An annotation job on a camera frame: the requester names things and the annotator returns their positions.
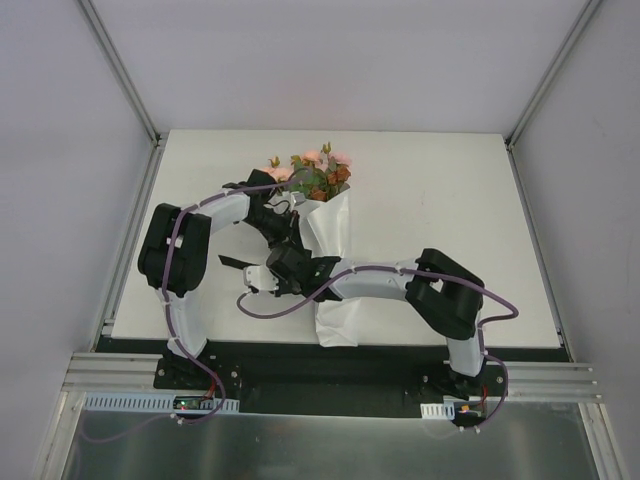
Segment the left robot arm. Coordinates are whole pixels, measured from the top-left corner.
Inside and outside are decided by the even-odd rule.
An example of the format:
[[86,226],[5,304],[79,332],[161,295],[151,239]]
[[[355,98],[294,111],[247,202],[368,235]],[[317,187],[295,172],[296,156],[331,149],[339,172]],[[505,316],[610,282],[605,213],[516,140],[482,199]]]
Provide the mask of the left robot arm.
[[193,301],[208,265],[210,237],[244,222],[262,235],[270,250],[290,247],[308,256],[299,214],[291,208],[279,213],[269,204],[294,180],[290,174],[279,183],[268,173],[253,170],[247,180],[227,183],[199,203],[184,208],[168,203],[156,206],[137,268],[161,302],[169,331],[168,349],[183,357],[176,375],[188,388],[202,388],[211,377],[210,363],[199,356],[207,337]]

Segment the peach rose stem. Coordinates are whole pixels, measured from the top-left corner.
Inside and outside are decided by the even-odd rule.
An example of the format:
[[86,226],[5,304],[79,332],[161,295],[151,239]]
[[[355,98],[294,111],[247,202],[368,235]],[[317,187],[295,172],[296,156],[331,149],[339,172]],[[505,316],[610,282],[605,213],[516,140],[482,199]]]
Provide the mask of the peach rose stem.
[[331,152],[329,154],[329,158],[331,161],[335,162],[337,165],[345,166],[346,168],[350,168],[352,165],[351,158],[343,153]]
[[278,156],[274,156],[268,160],[268,165],[262,168],[277,183],[289,181],[294,174],[294,169],[290,164],[285,164]]

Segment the black printed ribbon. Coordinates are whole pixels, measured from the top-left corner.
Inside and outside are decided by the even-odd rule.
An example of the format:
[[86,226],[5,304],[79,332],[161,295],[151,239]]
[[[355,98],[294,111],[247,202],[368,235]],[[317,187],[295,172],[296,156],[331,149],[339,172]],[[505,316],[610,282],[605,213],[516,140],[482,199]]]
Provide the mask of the black printed ribbon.
[[253,263],[239,260],[236,258],[232,258],[229,256],[224,256],[224,255],[219,255],[218,258],[223,266],[230,267],[233,269],[247,271],[247,272],[258,272],[258,271],[268,272],[269,271],[268,267],[264,264],[257,265],[257,264],[253,264]]

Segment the pink rose stem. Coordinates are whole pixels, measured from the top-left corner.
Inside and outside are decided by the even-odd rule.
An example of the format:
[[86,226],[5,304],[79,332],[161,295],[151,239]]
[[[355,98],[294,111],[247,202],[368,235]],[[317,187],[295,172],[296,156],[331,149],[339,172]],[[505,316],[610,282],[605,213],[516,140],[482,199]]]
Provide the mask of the pink rose stem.
[[329,167],[332,154],[332,145],[327,142],[319,150],[309,150],[300,155],[292,155],[290,163],[292,166],[310,166],[315,169],[326,171]]

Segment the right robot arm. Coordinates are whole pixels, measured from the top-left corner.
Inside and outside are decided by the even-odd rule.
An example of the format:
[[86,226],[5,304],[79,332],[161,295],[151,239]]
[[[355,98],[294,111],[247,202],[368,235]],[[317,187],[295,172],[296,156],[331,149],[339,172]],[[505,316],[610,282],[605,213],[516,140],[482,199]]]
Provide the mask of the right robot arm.
[[373,265],[338,256],[313,257],[292,246],[274,248],[266,267],[278,281],[276,293],[301,295],[317,304],[376,298],[409,304],[446,338],[449,370],[432,377],[434,388],[467,400],[486,381],[486,361],[477,335],[483,281],[436,249],[415,260]]

